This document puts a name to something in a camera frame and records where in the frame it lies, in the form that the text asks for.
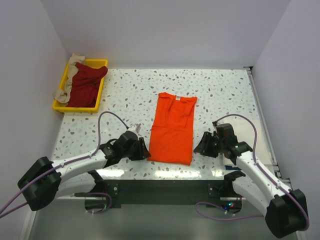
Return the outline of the orange t-shirt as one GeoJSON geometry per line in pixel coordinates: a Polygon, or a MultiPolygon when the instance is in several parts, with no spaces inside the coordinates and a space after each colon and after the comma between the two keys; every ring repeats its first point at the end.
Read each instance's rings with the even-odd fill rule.
{"type": "Polygon", "coordinates": [[[161,92],[151,128],[151,162],[189,166],[193,155],[195,106],[198,98],[161,92]]]}

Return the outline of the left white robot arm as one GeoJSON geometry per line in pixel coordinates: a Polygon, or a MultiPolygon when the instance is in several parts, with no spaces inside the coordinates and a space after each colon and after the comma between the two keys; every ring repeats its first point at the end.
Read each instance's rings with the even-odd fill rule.
{"type": "Polygon", "coordinates": [[[66,182],[82,174],[104,169],[119,163],[121,159],[140,161],[151,156],[145,141],[135,131],[127,130],[119,138],[100,144],[96,150],[51,161],[39,158],[18,181],[17,186],[32,211],[48,206],[55,198],[64,196],[66,182]]]}

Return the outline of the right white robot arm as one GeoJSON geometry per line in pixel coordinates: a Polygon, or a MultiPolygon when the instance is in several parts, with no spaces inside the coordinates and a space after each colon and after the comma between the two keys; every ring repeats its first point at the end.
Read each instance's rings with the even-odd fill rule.
{"type": "Polygon", "coordinates": [[[213,123],[214,132],[204,132],[194,153],[216,158],[223,155],[239,169],[223,178],[220,196],[238,195],[248,200],[263,215],[266,225],[277,238],[309,228],[305,194],[293,190],[269,171],[245,141],[238,141],[231,124],[213,123]]]}

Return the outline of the folded navy blue t-shirt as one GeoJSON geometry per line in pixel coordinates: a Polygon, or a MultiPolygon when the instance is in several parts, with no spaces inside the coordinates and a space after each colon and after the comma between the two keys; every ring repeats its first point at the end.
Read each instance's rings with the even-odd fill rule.
{"type": "Polygon", "coordinates": [[[234,167],[233,167],[233,166],[226,165],[226,166],[225,166],[225,169],[226,169],[226,170],[233,170],[234,167]]]}

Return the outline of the folded white t-shirt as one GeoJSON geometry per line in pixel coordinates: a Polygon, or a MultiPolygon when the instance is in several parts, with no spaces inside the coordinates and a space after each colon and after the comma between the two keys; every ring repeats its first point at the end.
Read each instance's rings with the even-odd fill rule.
{"type": "MultiPolygon", "coordinates": [[[[261,124],[258,120],[253,120],[252,122],[257,132],[257,141],[255,148],[257,159],[260,160],[264,165],[271,165],[272,154],[265,140],[265,135],[262,131],[261,124]]],[[[234,134],[236,135],[238,142],[246,142],[250,147],[253,148],[255,132],[252,125],[248,121],[239,118],[231,118],[230,120],[224,119],[223,123],[232,125],[234,134]]]]}

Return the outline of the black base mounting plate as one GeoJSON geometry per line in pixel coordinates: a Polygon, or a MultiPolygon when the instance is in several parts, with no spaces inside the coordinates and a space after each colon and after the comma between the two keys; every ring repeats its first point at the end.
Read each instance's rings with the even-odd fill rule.
{"type": "Polygon", "coordinates": [[[224,180],[104,180],[85,197],[86,210],[122,205],[195,205],[209,202],[238,213],[242,200],[227,190],[224,180]]]}

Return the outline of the dark red t-shirt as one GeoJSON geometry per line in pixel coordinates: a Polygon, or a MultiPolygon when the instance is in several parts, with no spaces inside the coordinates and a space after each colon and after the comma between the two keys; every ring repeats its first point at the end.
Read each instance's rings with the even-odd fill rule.
{"type": "Polygon", "coordinates": [[[76,63],[78,72],[72,78],[70,99],[67,107],[93,108],[96,105],[101,80],[108,73],[108,68],[92,68],[76,63]]]}

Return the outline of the beige t-shirt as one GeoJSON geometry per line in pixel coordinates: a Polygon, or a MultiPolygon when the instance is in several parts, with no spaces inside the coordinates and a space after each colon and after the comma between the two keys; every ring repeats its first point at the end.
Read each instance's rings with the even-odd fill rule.
{"type": "Polygon", "coordinates": [[[67,80],[64,84],[64,89],[58,89],[54,92],[53,98],[61,103],[63,106],[66,106],[71,97],[73,77],[78,73],[78,68],[76,64],[84,64],[85,56],[78,55],[73,53],[68,61],[68,71],[67,71],[67,80]]]}

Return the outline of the yellow plastic bin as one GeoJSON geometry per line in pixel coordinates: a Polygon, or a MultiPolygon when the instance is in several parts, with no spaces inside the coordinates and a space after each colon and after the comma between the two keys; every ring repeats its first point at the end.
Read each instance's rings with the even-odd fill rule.
{"type": "MultiPolygon", "coordinates": [[[[108,61],[106,59],[85,58],[84,65],[89,66],[94,69],[99,69],[103,66],[107,67],[108,61]]],[[[58,89],[61,89],[61,90],[64,89],[64,84],[67,81],[68,69],[69,69],[69,64],[67,63],[65,70],[64,70],[64,73],[62,75],[61,81],[59,83],[58,89]]],[[[67,107],[67,106],[62,105],[61,103],[59,103],[57,100],[55,100],[53,98],[52,108],[55,111],[58,111],[60,113],[89,113],[89,114],[92,114],[92,113],[98,112],[100,101],[101,101],[101,96],[102,96],[102,91],[103,91],[103,87],[104,87],[105,77],[103,77],[101,79],[95,107],[67,107]]]]}

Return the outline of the aluminium frame rail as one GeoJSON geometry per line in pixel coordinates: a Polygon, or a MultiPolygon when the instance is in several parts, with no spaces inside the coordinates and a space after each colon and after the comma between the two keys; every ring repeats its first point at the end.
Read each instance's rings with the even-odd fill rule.
{"type": "MultiPolygon", "coordinates": [[[[231,113],[260,119],[246,69],[111,69],[105,77],[100,108],[101,140],[118,137],[127,124],[141,124],[141,134],[150,139],[158,94],[167,92],[197,97],[194,114],[194,144],[212,121],[231,113]]],[[[172,180],[185,183],[221,180],[226,170],[220,158],[195,154],[190,166],[123,159],[100,171],[110,180],[172,180]]],[[[86,212],[84,198],[66,196],[38,212],[30,212],[23,240],[271,240],[262,218],[221,222],[202,217],[193,204],[124,204],[102,214],[86,212]]]]}

